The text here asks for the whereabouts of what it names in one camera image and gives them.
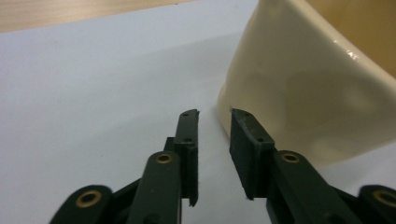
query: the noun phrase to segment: white table surface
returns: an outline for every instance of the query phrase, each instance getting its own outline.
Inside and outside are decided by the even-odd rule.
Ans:
[[[200,0],[0,34],[0,223],[48,223],[76,189],[142,175],[201,111],[200,198],[183,223],[270,223],[250,202],[215,103],[256,1]],[[396,144],[320,169],[337,188],[396,189]]]

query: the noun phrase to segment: glossy plastic surface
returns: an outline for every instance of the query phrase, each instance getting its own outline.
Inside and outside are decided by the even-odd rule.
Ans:
[[[316,166],[396,140],[396,79],[305,1],[259,2],[219,94],[227,132],[231,108]]]

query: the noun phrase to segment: wooden table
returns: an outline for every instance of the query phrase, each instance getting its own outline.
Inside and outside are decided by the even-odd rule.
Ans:
[[[190,0],[0,0],[0,33]]]

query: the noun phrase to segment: hole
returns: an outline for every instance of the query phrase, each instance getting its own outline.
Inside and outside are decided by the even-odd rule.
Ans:
[[[373,192],[374,197],[387,206],[396,208],[396,194],[384,189],[378,189]]]
[[[291,153],[284,153],[282,154],[282,159],[287,162],[297,163],[300,161],[300,158]]]
[[[81,198],[81,201],[84,202],[84,203],[90,203],[90,202],[92,202],[95,198],[96,198],[96,195],[93,194],[93,193],[90,193],[90,194],[84,195],[84,196]]]
[[[102,199],[102,193],[96,189],[82,193],[76,201],[76,206],[80,208],[91,207]]]
[[[158,214],[150,214],[145,216],[143,219],[143,224],[158,224],[160,223],[160,215]]]
[[[156,162],[166,164],[172,161],[172,157],[169,154],[161,154],[158,155],[157,158],[155,159]]]
[[[344,220],[344,218],[337,214],[328,214],[326,216],[326,219],[331,224],[346,224],[346,221]]]

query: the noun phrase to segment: beige container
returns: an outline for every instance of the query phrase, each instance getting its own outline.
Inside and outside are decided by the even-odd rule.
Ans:
[[[302,0],[259,1],[219,93],[218,111],[227,133],[230,109],[246,110],[278,149],[323,166],[396,141],[396,79],[390,74],[396,64],[396,2],[310,2],[329,21]],[[377,63],[346,39],[360,40],[349,28],[375,3],[385,15],[361,20],[367,30],[358,27],[363,40],[356,46],[369,49],[365,53],[372,52]],[[343,13],[347,24],[338,20]],[[373,15],[377,26],[368,24]]]

